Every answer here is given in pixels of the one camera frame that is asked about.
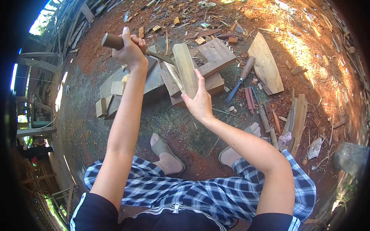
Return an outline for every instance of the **person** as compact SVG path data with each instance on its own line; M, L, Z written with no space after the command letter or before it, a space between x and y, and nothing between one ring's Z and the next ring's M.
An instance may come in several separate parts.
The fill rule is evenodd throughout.
M159 161L134 156L148 60L146 42L124 27L125 44L113 57L131 70L115 116L103 160L86 170L84 193L70 221L71 230L226 230L233 219L251 221L249 230L298 230L316 201L314 182L287 150L282 154L263 139L216 119L211 96L198 70L194 99L182 94L190 113L229 147L219 160L237 177L192 181L171 178L184 163L166 142L153 134L150 140ZM258 124L249 129L258 133ZM117 222L120 205L146 206L148 210Z
M49 157L49 152L54 151L52 147L45 147L44 145L28 148L27 146L21 145L19 141L17 141L17 149L19 154L30 162L32 162L32 159L35 157L38 160L47 159Z

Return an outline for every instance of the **plaid pants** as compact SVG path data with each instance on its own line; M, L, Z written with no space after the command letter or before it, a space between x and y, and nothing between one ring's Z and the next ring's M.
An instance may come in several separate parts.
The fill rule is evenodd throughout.
M287 150L282 154L288 159L294 176L293 216L302 222L315 205L316 186ZM94 162L86 170L84 181L89 190L103 160ZM208 213L226 228L231 227L233 218L252 221L265 176L243 158L237 160L232 168L238 177L183 180L167 177L155 164L134 156L121 204L155 208L182 203Z

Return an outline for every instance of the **right hand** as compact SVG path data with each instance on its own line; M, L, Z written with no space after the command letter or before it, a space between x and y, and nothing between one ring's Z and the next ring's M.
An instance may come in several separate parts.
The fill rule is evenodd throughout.
M148 60L143 54L147 48L145 40L131 35L128 27L124 27L122 35L119 36L122 37L125 46L120 50L113 49L113 57L127 64L130 70L135 67L148 66Z
M198 91L194 99L191 99L187 94L181 94L190 113L201 123L205 123L209 119L213 119L211 95L206 91L205 80L198 69L195 69L198 78Z

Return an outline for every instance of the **chisel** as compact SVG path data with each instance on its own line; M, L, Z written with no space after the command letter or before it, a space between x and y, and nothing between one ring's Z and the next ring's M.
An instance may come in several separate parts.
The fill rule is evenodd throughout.
M120 50L124 47L123 40L120 36L114 35L114 34L108 34L108 33L106 33L104 35L104 37L101 41L101 45L104 46L104 47L114 48L116 50ZM148 49L146 49L145 52L143 51L143 54L153 56L157 59L168 62L169 64L175 65L175 63L172 61L171 58L169 58L167 56L160 55L160 54L153 53L153 52L149 51Z
M231 99L234 97L236 91L238 90L239 86L244 82L244 80L247 78L247 75L248 73L250 72L253 64L254 64L254 61L256 60L256 57L254 56L250 56L247 63L245 64L244 68L243 68L243 71L240 75L240 78L238 80L238 83L236 84L236 86L234 87L234 89L231 91L231 93L229 94L229 96L226 98L225 100L225 103L230 103Z

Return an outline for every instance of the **sky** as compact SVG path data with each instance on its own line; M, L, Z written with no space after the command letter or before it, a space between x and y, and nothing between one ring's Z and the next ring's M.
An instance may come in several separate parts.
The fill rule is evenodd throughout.
M45 5L45 8L46 9L53 9L53 10L56 10L57 8L56 7L53 7L51 5L49 5L49 2L55 2L55 3L59 3L59 2L62 2L62 0L60 1L57 1L57 0L49 0L46 5ZM37 26L40 25L40 24L44 24L45 26L47 25L47 23L43 23L43 21L47 20L48 17L46 17L45 15L47 15L48 13L50 14L54 14L53 11L47 11L47 10L41 10L38 18L36 19L36 21L34 22L34 24L31 26L29 32L31 34L34 34L34 35L40 35L40 32L37 30ZM15 83L15 80L16 80L16 73L17 73L17 68L18 68L18 64L14 64L14 67L13 67L13 75L12 75L12 78L11 78L11 82L10 82L10 89L13 91L14 90L14 83Z

